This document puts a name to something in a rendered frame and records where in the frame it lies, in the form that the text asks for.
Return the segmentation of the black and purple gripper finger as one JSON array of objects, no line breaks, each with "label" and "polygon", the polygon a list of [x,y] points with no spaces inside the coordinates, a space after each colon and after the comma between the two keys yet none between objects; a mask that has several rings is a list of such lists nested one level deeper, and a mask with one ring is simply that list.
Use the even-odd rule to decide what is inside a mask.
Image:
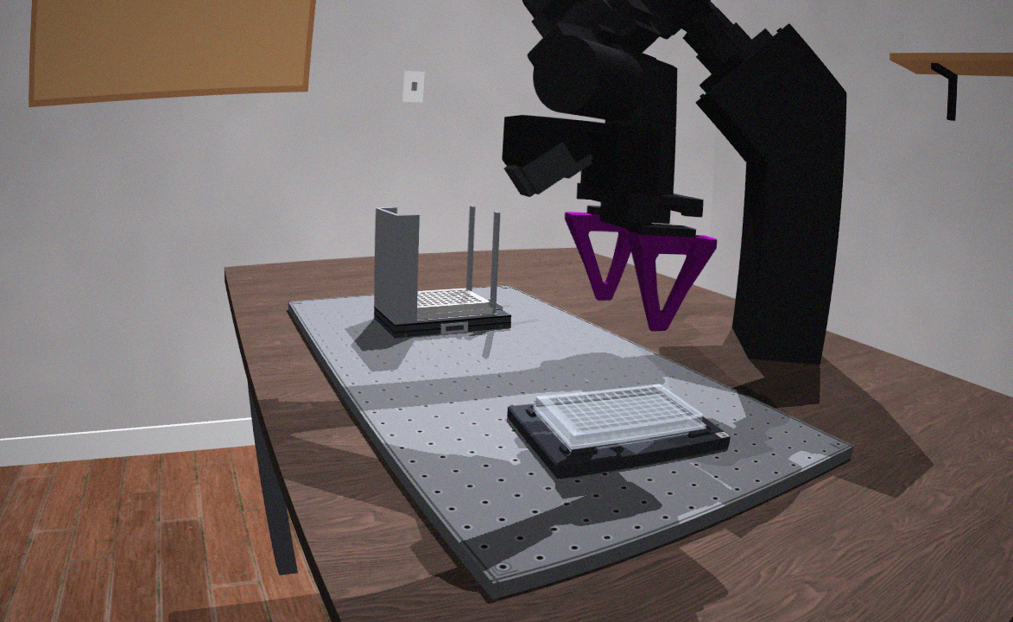
[{"label": "black and purple gripper finger", "polygon": [[[598,301],[611,301],[631,255],[628,229],[602,223],[600,215],[592,215],[592,213],[565,212],[565,221],[572,233],[574,243],[577,245],[579,255],[582,261],[585,261],[586,275],[592,283],[594,298]],[[592,230],[594,232],[619,232],[611,268],[608,276],[606,276],[605,282],[601,278],[599,265],[596,258],[594,258],[592,241],[589,238],[589,232]]]},{"label": "black and purple gripper finger", "polygon": [[[667,331],[669,323],[677,314],[689,288],[694,284],[700,273],[708,263],[717,249],[717,239],[702,235],[695,238],[637,235],[628,232],[631,253],[642,295],[642,302],[647,314],[649,330],[652,332]],[[674,287],[669,292],[667,303],[660,310],[659,294],[657,294],[655,260],[659,253],[677,253],[687,255],[682,270],[677,275]]]}]

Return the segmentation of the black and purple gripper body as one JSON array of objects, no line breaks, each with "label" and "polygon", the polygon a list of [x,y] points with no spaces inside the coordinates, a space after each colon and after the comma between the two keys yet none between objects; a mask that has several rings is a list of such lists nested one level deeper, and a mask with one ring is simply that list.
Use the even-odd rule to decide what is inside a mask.
[{"label": "black and purple gripper body", "polygon": [[659,124],[648,124],[648,129],[661,130],[657,195],[612,192],[578,182],[577,200],[601,201],[601,207],[586,206],[586,212],[600,215],[602,223],[628,229],[637,235],[695,238],[694,228],[661,225],[669,224],[669,210],[682,213],[683,216],[702,217],[704,200],[674,193],[676,129],[665,127],[664,130],[664,125]]}]

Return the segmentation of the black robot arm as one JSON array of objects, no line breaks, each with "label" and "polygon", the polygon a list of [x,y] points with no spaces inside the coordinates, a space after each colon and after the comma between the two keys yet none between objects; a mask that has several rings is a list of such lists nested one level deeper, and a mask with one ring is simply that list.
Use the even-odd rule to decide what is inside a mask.
[{"label": "black robot arm", "polygon": [[581,185],[657,195],[661,130],[645,127],[676,129],[677,68],[642,52],[687,31],[711,73],[700,84],[708,93],[772,38],[766,29],[750,38],[711,0],[522,2],[542,36],[529,52],[539,101],[560,113],[639,123],[503,116],[503,170],[528,197],[578,172]]}]

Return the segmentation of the white well plate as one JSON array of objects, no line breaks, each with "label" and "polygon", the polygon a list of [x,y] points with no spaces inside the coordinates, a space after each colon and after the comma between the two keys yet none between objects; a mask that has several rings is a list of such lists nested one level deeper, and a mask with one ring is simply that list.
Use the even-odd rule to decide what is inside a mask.
[{"label": "white well plate", "polygon": [[669,440],[707,426],[702,413],[660,384],[541,395],[533,411],[570,452]]},{"label": "white well plate", "polygon": [[475,314],[493,314],[493,308],[490,301],[468,289],[418,292],[418,320]]}]

